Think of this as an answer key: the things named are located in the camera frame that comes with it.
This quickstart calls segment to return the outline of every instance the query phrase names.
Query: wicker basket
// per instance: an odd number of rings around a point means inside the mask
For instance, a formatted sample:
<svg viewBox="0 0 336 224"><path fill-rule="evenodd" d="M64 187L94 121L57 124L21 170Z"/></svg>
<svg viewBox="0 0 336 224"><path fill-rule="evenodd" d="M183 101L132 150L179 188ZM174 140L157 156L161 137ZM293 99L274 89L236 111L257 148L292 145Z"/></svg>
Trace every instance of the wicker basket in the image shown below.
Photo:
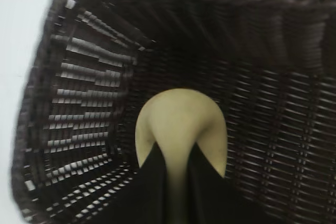
<svg viewBox="0 0 336 224"><path fill-rule="evenodd" d="M246 198L287 223L336 223L335 11L336 0L54 0L18 117L24 218L113 223L106 209L138 169L140 108L183 87L223 110L226 176Z"/></svg>

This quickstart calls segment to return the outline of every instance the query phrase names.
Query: white wall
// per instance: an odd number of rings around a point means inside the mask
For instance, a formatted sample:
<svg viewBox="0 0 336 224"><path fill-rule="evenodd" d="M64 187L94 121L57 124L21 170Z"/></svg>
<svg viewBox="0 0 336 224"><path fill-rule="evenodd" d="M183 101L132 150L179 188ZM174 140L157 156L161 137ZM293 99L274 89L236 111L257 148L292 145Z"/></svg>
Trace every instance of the white wall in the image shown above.
<svg viewBox="0 0 336 224"><path fill-rule="evenodd" d="M9 167L22 90L51 0L0 0L0 217L24 223L11 200Z"/></svg>

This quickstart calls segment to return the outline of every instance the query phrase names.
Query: white background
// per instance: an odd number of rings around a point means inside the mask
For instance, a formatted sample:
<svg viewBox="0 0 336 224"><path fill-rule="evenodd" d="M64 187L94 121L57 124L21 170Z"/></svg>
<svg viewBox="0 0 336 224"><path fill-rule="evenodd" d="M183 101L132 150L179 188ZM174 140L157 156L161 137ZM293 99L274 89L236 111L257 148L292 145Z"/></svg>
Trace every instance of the white background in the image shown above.
<svg viewBox="0 0 336 224"><path fill-rule="evenodd" d="M9 167L13 133L26 83L51 0L0 0L0 217L25 223L11 199Z"/></svg>

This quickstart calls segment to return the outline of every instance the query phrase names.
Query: dark brown wicker basket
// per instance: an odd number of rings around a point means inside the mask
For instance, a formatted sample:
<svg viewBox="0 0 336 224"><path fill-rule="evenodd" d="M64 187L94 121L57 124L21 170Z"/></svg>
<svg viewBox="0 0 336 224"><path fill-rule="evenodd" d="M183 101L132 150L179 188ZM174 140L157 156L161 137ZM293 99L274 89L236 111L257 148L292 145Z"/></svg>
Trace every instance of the dark brown wicker basket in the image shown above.
<svg viewBox="0 0 336 224"><path fill-rule="evenodd" d="M336 223L335 11L336 0L54 0L18 118L23 216L113 223L103 210L138 169L141 106L184 87L223 110L227 178L246 198L287 223Z"/></svg>

